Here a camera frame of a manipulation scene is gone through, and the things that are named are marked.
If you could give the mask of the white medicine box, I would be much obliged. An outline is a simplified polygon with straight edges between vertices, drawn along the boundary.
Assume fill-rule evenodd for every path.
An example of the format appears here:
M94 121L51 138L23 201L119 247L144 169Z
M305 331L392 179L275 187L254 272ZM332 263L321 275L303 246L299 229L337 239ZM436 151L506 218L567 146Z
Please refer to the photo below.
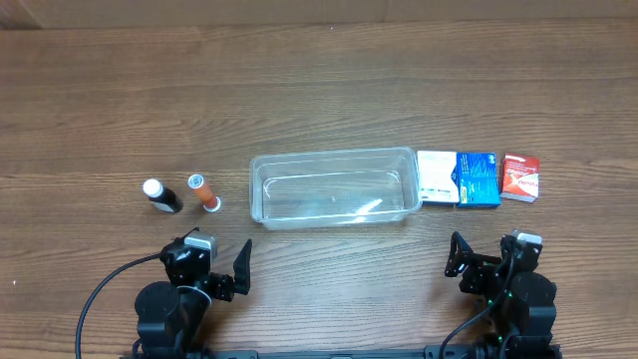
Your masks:
M418 151L420 196L425 203L455 205L460 201L457 185L457 153Z

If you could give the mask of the orange bottle white cap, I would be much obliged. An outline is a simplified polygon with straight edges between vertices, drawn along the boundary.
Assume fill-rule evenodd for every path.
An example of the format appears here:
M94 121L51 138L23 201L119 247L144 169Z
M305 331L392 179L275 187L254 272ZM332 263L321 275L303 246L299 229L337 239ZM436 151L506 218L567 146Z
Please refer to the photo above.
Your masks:
M201 174L193 174L187 180L188 186L194 195L200 200L203 208L208 212L216 212L221 207L221 200L215 195Z

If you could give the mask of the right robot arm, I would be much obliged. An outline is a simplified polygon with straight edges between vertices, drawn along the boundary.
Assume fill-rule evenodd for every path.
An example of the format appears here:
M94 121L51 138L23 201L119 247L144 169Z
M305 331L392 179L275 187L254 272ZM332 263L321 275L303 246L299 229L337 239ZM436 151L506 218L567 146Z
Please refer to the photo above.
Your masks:
M499 248L499 257L479 254L459 232L452 234L445 276L460 276L460 291L482 297L484 306L444 339L439 358L446 358L453 351L453 338L483 320L491 324L493 331L466 349L463 357L561 356L559 347L551 343L557 286L535 271L542 237L516 230L501 238Z

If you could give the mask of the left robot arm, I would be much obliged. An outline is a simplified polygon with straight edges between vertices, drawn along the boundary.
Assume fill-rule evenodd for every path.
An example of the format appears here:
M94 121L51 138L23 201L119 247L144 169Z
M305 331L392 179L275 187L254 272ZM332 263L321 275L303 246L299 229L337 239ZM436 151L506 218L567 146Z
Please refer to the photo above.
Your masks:
M252 241L247 240L233 262L232 275L211 271L217 256L214 237L194 228L159 253L167 276L138 294L139 339L132 351L145 358L211 358L196 343L200 325L215 300L230 302L250 289Z

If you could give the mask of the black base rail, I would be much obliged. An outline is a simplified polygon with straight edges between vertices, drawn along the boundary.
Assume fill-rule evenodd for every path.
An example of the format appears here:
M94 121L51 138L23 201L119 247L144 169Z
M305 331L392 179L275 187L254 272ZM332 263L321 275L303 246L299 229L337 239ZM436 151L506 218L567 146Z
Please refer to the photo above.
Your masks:
M254 350L245 351L210 351L190 353L185 358L205 359L436 359L439 356L439 345L427 345L423 349L413 350L355 350L355 351L307 351L307 352L278 352L259 353ZM498 349L488 354L479 354L472 345L449 345L444 351L446 359L471 358L500 358ZM529 354L514 356L506 353L502 358L563 358L559 346L551 346L543 354Z

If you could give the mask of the black bottle white cap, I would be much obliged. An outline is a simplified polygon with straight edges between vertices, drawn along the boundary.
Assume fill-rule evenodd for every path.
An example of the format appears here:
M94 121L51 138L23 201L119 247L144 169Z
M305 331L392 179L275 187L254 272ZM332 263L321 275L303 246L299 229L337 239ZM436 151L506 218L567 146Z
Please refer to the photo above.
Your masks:
M178 213L183 208L177 195L157 179L147 179L143 183L143 192L151 204L161 211Z

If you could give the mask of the clear plastic container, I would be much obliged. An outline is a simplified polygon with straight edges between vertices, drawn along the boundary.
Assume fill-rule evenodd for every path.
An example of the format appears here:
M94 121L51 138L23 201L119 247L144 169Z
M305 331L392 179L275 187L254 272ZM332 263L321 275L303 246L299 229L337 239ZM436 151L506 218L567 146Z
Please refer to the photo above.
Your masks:
M249 172L251 217L269 230L396 222L422 206L406 147L264 155Z

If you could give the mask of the blue medicine box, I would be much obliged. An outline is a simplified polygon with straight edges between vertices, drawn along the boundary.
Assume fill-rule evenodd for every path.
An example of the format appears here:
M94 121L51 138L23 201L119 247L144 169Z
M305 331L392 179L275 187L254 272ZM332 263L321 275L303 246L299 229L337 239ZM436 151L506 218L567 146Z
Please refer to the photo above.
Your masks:
M458 207L498 207L495 153L457 153Z

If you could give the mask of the red caplets box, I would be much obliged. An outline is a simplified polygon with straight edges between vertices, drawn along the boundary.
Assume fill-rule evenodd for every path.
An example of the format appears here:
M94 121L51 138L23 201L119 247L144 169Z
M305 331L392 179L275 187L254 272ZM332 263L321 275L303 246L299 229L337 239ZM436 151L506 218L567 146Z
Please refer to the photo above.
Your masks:
M539 159L506 154L502 163L500 196L534 202L539 196Z

